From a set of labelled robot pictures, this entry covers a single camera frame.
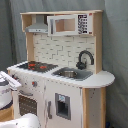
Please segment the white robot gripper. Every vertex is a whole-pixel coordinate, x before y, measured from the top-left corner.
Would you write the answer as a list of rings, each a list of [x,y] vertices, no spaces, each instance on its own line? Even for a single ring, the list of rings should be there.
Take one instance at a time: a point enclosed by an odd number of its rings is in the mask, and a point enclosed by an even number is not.
[[[0,110],[12,102],[11,89],[16,90],[21,84],[3,71],[0,71]]]

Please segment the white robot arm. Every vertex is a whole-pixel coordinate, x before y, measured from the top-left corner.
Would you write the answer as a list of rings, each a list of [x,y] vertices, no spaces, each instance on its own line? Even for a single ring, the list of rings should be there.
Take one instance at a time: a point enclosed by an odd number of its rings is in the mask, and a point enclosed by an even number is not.
[[[11,91],[20,86],[17,80],[0,71],[0,110],[11,103]],[[41,128],[41,125],[36,115],[28,113],[18,119],[0,122],[0,128]]]

